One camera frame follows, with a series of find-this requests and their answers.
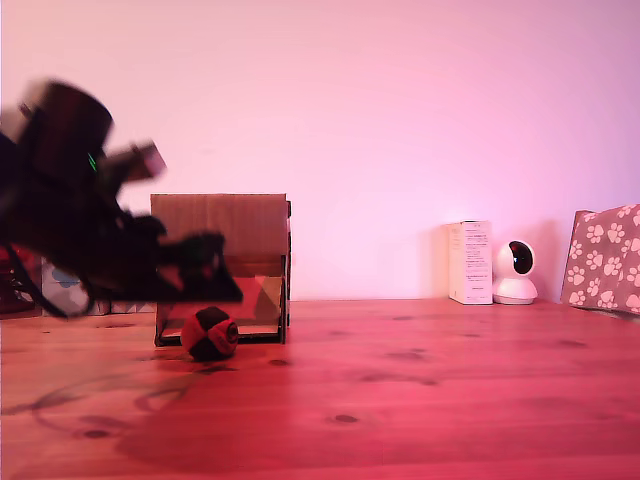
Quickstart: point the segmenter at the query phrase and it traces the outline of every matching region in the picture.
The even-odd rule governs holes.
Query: cardboard
[[[491,223],[464,221],[448,230],[449,297],[464,305],[493,303]]]
[[[167,228],[163,241],[196,232],[225,236],[225,262],[244,294],[241,304],[159,304],[156,345],[176,344],[184,320],[216,306],[238,324],[240,337],[286,341],[290,298],[290,203],[286,195],[152,195],[151,213]]]

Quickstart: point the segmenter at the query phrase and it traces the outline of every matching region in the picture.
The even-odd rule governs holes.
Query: white box
[[[464,305],[493,303],[491,223],[449,225],[449,297]]]

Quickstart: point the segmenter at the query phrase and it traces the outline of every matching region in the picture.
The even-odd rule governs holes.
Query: paw print pattern
[[[624,237],[624,230],[622,230],[622,225],[617,223],[612,223],[611,228],[607,232],[607,236],[611,243],[620,243],[622,241],[622,237]]]
[[[627,280],[629,282],[633,282],[633,285],[635,287],[640,287],[640,265],[638,265],[638,268],[631,267],[629,269],[629,274],[627,275]]]
[[[640,238],[634,238],[629,239],[629,240],[625,240],[624,241],[624,246],[622,247],[622,253],[627,253],[627,252],[638,252],[640,251]]]
[[[582,255],[582,244],[578,243],[577,240],[574,240],[571,244],[571,252],[569,252],[571,258],[576,260],[580,255]]]
[[[607,264],[604,266],[604,274],[619,275],[621,269],[622,264],[620,263],[620,257],[611,257],[607,260]]]
[[[618,217],[620,218],[626,217],[631,213],[631,210],[633,210],[634,208],[636,208],[636,205],[627,205],[625,207],[622,207],[618,212]]]
[[[626,303],[627,307],[634,313],[640,313],[640,297],[637,295],[629,295]]]
[[[601,225],[589,225],[587,228],[587,238],[591,243],[600,243],[602,235],[604,235],[604,228]]]
[[[602,254],[598,253],[596,250],[594,250],[591,253],[587,253],[587,266],[591,270],[595,270],[596,268],[601,267],[602,260],[603,260]]]
[[[584,268],[573,267],[567,275],[567,281],[576,287],[584,282]]]
[[[600,289],[600,279],[596,278],[595,280],[591,280],[589,282],[589,288],[587,288],[587,293],[592,297],[595,297],[598,294],[599,289]]]
[[[602,295],[600,295],[600,299],[598,300],[598,306],[600,308],[618,308],[618,304],[615,303],[615,296],[611,290],[607,290]]]
[[[584,290],[580,290],[578,292],[573,292],[569,297],[569,303],[572,305],[584,305],[584,301],[587,297],[584,294]]]

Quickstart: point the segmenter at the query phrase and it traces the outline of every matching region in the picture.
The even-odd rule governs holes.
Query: green led light
[[[98,171],[98,167],[96,166],[96,161],[93,159],[91,154],[89,154],[89,165],[91,165],[91,168],[93,168],[94,172]]]

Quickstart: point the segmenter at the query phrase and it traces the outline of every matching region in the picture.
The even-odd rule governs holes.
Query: camera lens
[[[520,275],[525,275],[533,268],[533,255],[531,250],[522,242],[509,243],[513,255],[513,268]]]

